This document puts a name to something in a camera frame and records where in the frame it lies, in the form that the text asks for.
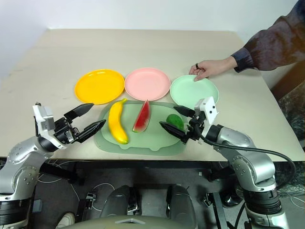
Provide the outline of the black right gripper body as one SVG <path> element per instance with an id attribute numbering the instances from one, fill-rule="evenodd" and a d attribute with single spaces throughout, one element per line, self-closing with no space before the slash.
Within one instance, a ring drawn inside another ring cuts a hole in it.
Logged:
<path id="1" fill-rule="evenodd" d="M 203 137 L 204 121 L 206 120 L 206 115 L 204 112 L 195 114 L 195 112 L 184 112 L 182 114 L 185 117 L 190 117 L 189 125 L 186 134 L 182 138 L 184 144 L 187 143 L 189 139 L 192 140 L 203 140 L 205 142 L 205 137 Z"/>

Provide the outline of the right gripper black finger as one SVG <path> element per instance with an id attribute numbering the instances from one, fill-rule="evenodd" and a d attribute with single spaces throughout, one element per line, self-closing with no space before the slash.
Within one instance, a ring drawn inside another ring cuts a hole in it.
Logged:
<path id="1" fill-rule="evenodd" d="M 159 124 L 166 132 L 168 132 L 172 136 L 175 136 L 176 138 L 179 138 L 180 140 L 183 140 L 186 136 L 184 131 L 178 129 L 176 126 L 168 122 L 160 121 Z"/>
<path id="2" fill-rule="evenodd" d="M 174 106 L 174 109 L 185 117 L 194 117 L 195 111 L 185 106 Z"/>

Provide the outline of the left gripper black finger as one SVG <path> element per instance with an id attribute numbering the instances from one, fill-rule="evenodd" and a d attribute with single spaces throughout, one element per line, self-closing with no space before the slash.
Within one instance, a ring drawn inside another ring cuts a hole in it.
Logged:
<path id="1" fill-rule="evenodd" d="M 73 120 L 77 117 L 80 117 L 80 116 L 86 114 L 93 106 L 94 106 L 94 103 L 81 104 L 81 105 L 77 106 L 76 108 L 70 110 L 69 112 L 65 113 L 64 117 L 67 120 Z"/>
<path id="2" fill-rule="evenodd" d="M 82 132 L 80 132 L 79 134 L 76 135 L 76 141 L 79 143 L 83 143 L 88 138 L 95 135 L 99 130 L 101 130 L 105 123 L 106 123 L 106 120 L 102 119 L 100 121 L 90 124 L 89 126 L 84 128 L 84 130 Z"/>

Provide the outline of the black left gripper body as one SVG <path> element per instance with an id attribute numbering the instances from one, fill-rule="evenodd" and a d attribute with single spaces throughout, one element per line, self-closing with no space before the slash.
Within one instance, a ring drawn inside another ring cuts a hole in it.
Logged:
<path id="1" fill-rule="evenodd" d="M 73 143 L 79 133 L 79 130 L 73 127 L 65 117 L 55 121 L 54 137 L 62 144 Z"/>

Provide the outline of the person's bare hand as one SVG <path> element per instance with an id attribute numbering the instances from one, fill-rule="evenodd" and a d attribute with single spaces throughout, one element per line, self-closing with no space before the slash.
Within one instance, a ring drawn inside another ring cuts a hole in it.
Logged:
<path id="1" fill-rule="evenodd" d="M 190 75 L 195 75 L 194 81 L 199 81 L 210 76 L 222 74 L 230 69 L 237 67 L 234 57 L 229 56 L 222 60 L 204 60 L 194 64 L 190 70 Z"/>

